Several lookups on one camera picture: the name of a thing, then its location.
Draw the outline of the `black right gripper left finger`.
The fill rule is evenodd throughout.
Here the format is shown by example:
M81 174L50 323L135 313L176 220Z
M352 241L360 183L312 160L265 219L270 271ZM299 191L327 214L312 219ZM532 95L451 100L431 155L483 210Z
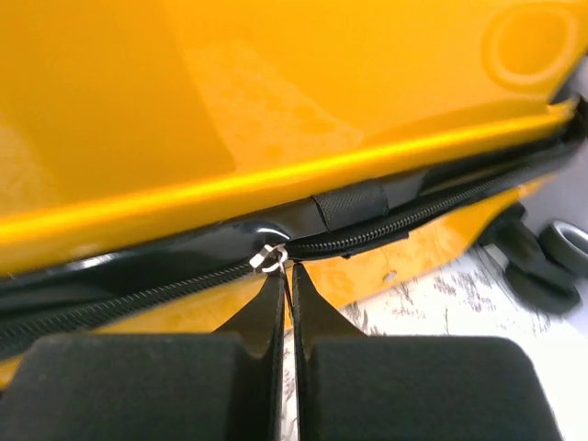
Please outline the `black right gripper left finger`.
M287 281L210 334L46 337L1 400L4 440L274 440Z

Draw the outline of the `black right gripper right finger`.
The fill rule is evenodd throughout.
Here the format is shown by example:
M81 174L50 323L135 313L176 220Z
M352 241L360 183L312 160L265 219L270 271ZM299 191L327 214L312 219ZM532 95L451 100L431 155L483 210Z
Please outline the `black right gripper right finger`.
M369 336L292 272L303 440L557 440L536 371L514 342Z

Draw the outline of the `silver zipper pull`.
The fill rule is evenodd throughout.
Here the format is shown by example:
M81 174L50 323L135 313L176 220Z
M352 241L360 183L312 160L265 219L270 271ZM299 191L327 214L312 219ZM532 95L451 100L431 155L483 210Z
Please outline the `silver zipper pull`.
M249 260L249 266L256 273L270 274L284 271L288 261L288 251L284 244L266 244Z

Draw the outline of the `yellow hard-shell suitcase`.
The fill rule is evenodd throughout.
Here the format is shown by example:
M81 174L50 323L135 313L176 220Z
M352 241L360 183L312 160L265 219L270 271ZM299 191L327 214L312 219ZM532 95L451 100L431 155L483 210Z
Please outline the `yellow hard-shell suitcase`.
M584 1L4 1L1 382L209 331L271 247L337 306L462 254L584 137Z

